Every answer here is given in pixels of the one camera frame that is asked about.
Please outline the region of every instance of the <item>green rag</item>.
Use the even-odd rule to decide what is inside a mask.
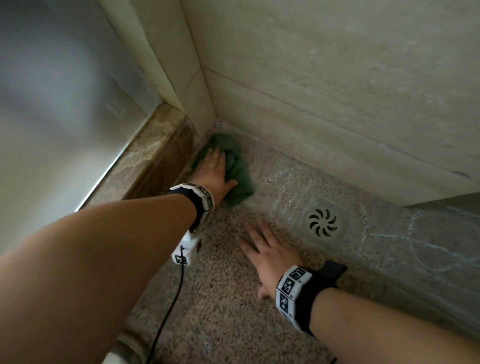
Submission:
[[[192,164],[192,170],[195,170],[198,163],[205,158],[209,148],[219,148],[225,152],[225,181],[236,180],[239,183],[227,193],[223,199],[225,203],[229,206],[238,205],[244,199],[253,195],[254,190],[248,175],[247,164],[240,156],[239,145],[230,135],[213,134],[208,143],[198,153],[195,162]]]

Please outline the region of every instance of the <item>finger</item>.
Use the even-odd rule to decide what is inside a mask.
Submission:
[[[253,249],[244,239],[240,236],[235,237],[235,241],[237,242],[240,249],[243,251],[245,256],[252,262],[252,264],[256,267],[257,256],[259,255],[255,249]]]
[[[265,286],[262,285],[258,290],[258,298],[260,298],[261,300],[264,300],[265,298],[268,298],[268,297],[270,297],[270,295],[268,294],[267,288],[265,288]]]
[[[220,159],[220,149],[216,148],[212,153],[212,157],[210,158],[209,167],[214,170],[218,165],[219,159]]]
[[[233,187],[238,186],[238,184],[239,183],[236,180],[230,180],[225,183],[225,190],[228,193]]]
[[[245,224],[245,229],[259,252],[264,252],[266,249],[268,249],[268,244],[249,222]]]
[[[212,154],[213,154],[213,149],[212,149],[212,148],[209,148],[209,149],[207,150],[207,155],[206,155],[205,158],[204,158],[205,164],[210,163],[210,159],[212,159]]]
[[[225,156],[225,152],[220,153],[220,159],[218,160],[218,165],[217,168],[222,171],[222,173],[225,175],[225,162],[227,160],[227,157]]]
[[[267,240],[268,245],[271,247],[278,247],[280,246],[280,243],[278,242],[278,239],[276,236],[272,233],[272,231],[269,229],[267,224],[264,223],[263,220],[258,220],[257,225],[260,228],[260,231],[265,237],[265,240]]]

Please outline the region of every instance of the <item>square drain plate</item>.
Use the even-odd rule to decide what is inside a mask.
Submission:
[[[313,196],[303,208],[295,232],[305,243],[327,248],[340,239],[352,219],[350,213],[320,197]]]

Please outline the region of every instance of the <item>black wrist strap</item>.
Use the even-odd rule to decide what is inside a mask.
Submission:
[[[204,213],[204,206],[202,204],[202,198],[199,197],[194,191],[189,190],[187,188],[177,188],[175,190],[170,190],[166,194],[182,194],[190,199],[190,201],[193,202],[195,205],[195,208],[197,210],[197,218],[193,222],[192,226],[190,226],[190,230],[195,230],[198,225],[200,225],[200,221],[202,219],[202,215]]]
[[[319,271],[304,268],[312,274],[312,278],[303,285],[295,300],[295,320],[302,331],[313,336],[310,331],[310,318],[313,302],[317,295],[326,288],[338,288],[336,281],[347,271],[347,266],[327,260]]]

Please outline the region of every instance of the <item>brown floor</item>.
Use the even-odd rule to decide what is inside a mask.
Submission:
[[[341,289],[480,338],[479,216],[438,203],[398,208],[245,135],[236,136],[256,194],[218,206],[203,226],[199,259],[185,269],[179,300],[158,346],[164,363],[327,363],[332,355],[297,333],[272,301],[256,298],[259,280],[233,237],[246,220],[263,218],[299,249],[305,263],[347,264]],[[348,223],[336,240],[305,232],[303,211],[326,200]],[[151,344],[180,281],[166,264],[127,320]]]

